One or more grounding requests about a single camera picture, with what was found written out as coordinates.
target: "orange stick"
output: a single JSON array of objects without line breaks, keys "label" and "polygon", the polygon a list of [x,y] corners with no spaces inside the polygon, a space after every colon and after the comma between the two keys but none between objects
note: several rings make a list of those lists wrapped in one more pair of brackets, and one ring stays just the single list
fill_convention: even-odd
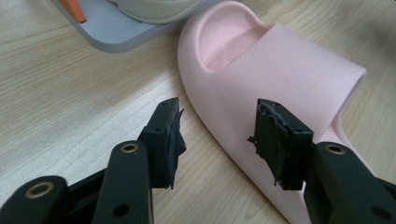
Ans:
[{"label": "orange stick", "polygon": [[61,3],[77,22],[82,23],[87,20],[78,0],[59,0],[59,3]]}]

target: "wooden surface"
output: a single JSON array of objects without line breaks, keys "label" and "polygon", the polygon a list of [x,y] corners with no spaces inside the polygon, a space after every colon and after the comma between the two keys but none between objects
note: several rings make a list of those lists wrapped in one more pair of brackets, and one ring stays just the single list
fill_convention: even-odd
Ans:
[{"label": "wooden surface", "polygon": [[[396,183],[396,2],[246,0],[290,29],[367,68],[343,116],[378,176]],[[179,29],[126,53],[91,47],[49,0],[0,1],[0,204],[41,175],[73,184],[136,139],[155,106],[185,108],[176,189],[154,190],[156,223],[285,223],[195,114],[177,69]]]}]

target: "light wood grain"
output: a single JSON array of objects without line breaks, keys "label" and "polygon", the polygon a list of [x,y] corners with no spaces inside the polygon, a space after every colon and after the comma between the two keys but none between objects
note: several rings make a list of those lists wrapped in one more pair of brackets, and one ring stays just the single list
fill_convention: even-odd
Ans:
[{"label": "light wood grain", "polygon": [[[343,116],[377,175],[396,183],[396,3],[242,1],[368,70]],[[92,48],[49,0],[0,1],[0,204],[42,175],[69,184],[136,139],[156,104],[185,108],[175,190],[155,189],[156,223],[285,223],[195,114],[177,69],[179,29],[126,53]]]}]

